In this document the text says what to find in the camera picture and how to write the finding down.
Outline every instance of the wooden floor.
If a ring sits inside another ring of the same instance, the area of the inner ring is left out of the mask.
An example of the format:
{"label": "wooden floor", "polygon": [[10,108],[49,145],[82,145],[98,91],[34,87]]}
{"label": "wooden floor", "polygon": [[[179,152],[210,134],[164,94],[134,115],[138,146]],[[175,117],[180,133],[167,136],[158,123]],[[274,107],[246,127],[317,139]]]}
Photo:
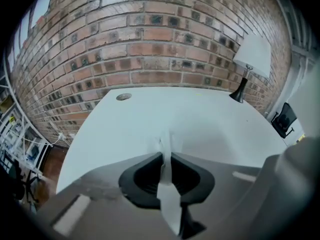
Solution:
{"label": "wooden floor", "polygon": [[54,146],[47,155],[43,167],[43,176],[48,180],[41,180],[36,187],[35,197],[39,200],[37,209],[56,194],[59,174],[67,152],[67,148]]}

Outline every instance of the black chair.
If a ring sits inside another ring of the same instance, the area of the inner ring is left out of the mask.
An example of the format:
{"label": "black chair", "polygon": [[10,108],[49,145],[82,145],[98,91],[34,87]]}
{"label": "black chair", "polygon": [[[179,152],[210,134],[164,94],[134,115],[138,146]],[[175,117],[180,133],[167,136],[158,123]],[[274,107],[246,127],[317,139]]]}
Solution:
{"label": "black chair", "polygon": [[273,128],[277,131],[277,133],[285,139],[291,132],[294,132],[295,130],[291,127],[291,130],[286,134],[288,131],[290,125],[297,119],[294,111],[290,107],[288,103],[284,103],[281,113],[278,115],[276,112],[271,124]]}
{"label": "black chair", "polygon": [[10,185],[10,190],[13,194],[14,199],[16,200],[22,200],[24,195],[26,194],[26,201],[30,204],[31,202],[29,201],[29,195],[31,196],[32,200],[36,203],[38,203],[39,201],[37,199],[35,199],[32,190],[31,190],[31,185],[32,183],[37,180],[39,181],[39,177],[33,177],[31,178],[31,170],[28,173],[28,176],[26,177],[26,181],[23,181],[23,175],[22,174],[22,170],[19,166],[19,162],[17,160],[11,160],[11,158],[8,156],[7,153],[3,154],[4,159],[7,160],[11,165],[9,171],[8,171],[8,175],[9,175],[9,185]]}

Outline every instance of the wall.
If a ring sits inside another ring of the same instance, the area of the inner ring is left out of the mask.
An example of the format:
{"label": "wall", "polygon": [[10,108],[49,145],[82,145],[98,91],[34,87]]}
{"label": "wall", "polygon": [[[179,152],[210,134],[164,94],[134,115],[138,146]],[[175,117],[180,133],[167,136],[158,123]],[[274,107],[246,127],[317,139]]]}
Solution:
{"label": "wall", "polygon": [[296,117],[305,132],[306,137],[318,138],[320,136],[320,60],[309,72],[298,90],[289,98]]}
{"label": "wall", "polygon": [[30,120],[54,142],[58,132],[75,134],[113,88],[234,91],[243,71],[232,59],[248,33],[271,44],[270,78],[250,75],[245,90],[264,113],[290,66],[276,0],[51,0],[10,78]]}
{"label": "wall", "polygon": [[274,100],[273,104],[270,104],[271,108],[267,109],[268,115],[266,119],[271,123],[276,112],[280,114],[282,107],[285,102],[288,101],[289,97],[293,94],[293,89],[295,86],[299,85],[301,80],[301,75],[305,71],[305,66],[302,63],[302,58],[299,54],[292,52],[291,66],[282,88],[281,94],[277,100]]}

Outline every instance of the white table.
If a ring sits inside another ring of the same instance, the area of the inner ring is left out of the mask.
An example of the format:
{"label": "white table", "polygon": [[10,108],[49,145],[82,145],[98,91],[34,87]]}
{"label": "white table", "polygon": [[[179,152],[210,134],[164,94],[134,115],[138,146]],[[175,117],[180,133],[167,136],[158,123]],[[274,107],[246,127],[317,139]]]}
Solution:
{"label": "white table", "polygon": [[[132,97],[116,100],[123,93]],[[287,147],[261,114],[247,102],[231,99],[229,92],[182,87],[114,89],[76,134],[56,192],[100,166],[158,152],[157,142],[168,131],[182,153],[234,165],[262,167],[267,157]]]}

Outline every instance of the white lampshade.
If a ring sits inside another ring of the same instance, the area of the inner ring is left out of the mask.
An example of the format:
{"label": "white lampshade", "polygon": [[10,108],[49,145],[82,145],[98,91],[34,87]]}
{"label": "white lampshade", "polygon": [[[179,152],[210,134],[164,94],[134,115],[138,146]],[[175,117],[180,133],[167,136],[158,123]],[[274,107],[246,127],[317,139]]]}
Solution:
{"label": "white lampshade", "polygon": [[253,68],[254,72],[265,78],[269,78],[271,67],[271,47],[267,39],[255,34],[247,35],[233,61],[241,67]]}

